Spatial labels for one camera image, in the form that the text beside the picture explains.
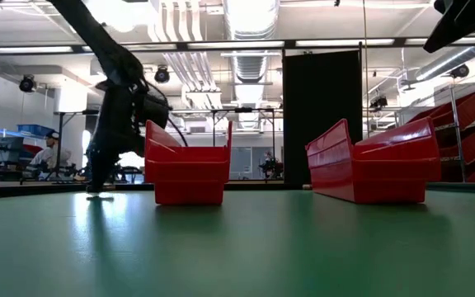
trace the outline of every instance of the man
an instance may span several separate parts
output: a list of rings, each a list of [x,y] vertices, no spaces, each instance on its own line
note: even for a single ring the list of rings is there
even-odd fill
[[[51,131],[47,134],[47,140],[45,141],[47,148],[41,150],[36,156],[32,159],[31,165],[39,165],[42,162],[47,163],[49,169],[56,168],[56,156],[58,155],[58,146],[59,146],[59,134],[56,131]],[[68,149],[62,148],[60,151],[59,166],[66,167],[69,166],[69,159],[71,158],[71,151]]]

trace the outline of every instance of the black partition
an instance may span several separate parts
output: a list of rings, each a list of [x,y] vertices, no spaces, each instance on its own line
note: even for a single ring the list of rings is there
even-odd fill
[[[305,145],[347,119],[353,143],[362,140],[360,52],[284,58],[285,183],[309,184]]]

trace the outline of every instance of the table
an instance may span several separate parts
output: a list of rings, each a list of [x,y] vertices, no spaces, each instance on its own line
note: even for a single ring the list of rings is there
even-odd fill
[[[311,191],[0,199],[0,296],[475,296],[475,194],[354,205]]]

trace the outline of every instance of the cap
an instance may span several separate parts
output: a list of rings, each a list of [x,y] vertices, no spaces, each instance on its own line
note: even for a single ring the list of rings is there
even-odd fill
[[[47,133],[47,135],[45,137],[58,140],[59,139],[59,134],[58,134],[58,132],[52,130],[49,133]]]

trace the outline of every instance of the black robotic arm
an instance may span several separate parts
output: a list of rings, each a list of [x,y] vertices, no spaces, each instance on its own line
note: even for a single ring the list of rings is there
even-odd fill
[[[170,107],[144,78],[139,60],[107,34],[81,0],[49,1],[95,53],[107,76],[98,86],[106,94],[86,152],[92,172],[88,190],[100,191],[120,153],[143,156],[139,127],[152,120],[164,128]]]

